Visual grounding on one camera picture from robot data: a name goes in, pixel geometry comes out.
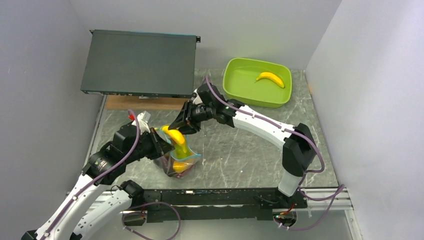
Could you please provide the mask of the green lime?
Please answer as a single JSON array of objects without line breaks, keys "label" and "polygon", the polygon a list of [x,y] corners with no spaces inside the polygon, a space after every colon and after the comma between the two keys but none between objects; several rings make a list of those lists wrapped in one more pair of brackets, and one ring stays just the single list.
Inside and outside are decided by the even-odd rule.
[{"label": "green lime", "polygon": [[191,156],[191,151],[186,146],[177,145],[175,147],[175,159],[184,160]]}]

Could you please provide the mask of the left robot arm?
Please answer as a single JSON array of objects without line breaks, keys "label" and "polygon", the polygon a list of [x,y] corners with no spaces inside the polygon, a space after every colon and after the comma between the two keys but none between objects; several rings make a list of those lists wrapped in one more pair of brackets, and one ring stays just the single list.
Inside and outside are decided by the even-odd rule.
[{"label": "left robot arm", "polygon": [[93,202],[125,173],[127,165],[142,158],[154,160],[174,150],[157,131],[141,120],[120,127],[112,140],[91,155],[72,191],[55,213],[38,229],[28,230],[23,240],[83,240],[101,222],[126,209],[137,210],[145,202],[144,189],[132,180],[124,181],[101,206],[86,215]]}]

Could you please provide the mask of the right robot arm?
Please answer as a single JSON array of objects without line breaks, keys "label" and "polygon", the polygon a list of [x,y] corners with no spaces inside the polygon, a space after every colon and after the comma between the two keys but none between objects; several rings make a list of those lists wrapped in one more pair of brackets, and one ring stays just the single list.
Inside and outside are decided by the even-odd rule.
[{"label": "right robot arm", "polygon": [[275,194],[276,203],[287,208],[295,201],[295,193],[317,156],[316,144],[309,127],[291,125],[264,116],[236,99],[225,99],[213,84],[204,83],[194,90],[169,129],[191,135],[201,130],[202,122],[219,124],[253,133],[282,151],[283,172]]}]

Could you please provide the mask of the orange yellow mango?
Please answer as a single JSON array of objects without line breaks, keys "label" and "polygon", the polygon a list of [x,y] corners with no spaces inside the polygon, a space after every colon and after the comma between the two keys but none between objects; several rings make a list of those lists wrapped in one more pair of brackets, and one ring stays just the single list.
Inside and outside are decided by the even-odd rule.
[{"label": "orange yellow mango", "polygon": [[172,164],[172,169],[176,173],[183,173],[184,171],[191,168],[193,165],[193,160],[187,159],[184,161],[174,160]]}]

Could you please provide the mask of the clear zip top bag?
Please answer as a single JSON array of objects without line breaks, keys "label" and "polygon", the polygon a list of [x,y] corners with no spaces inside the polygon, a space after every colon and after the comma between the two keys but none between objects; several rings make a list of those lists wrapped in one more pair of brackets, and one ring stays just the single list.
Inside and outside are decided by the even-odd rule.
[{"label": "clear zip top bag", "polygon": [[169,125],[155,128],[158,135],[174,147],[174,150],[153,160],[154,164],[171,178],[180,179],[187,175],[201,158],[188,144],[186,136],[177,129],[169,129]]}]

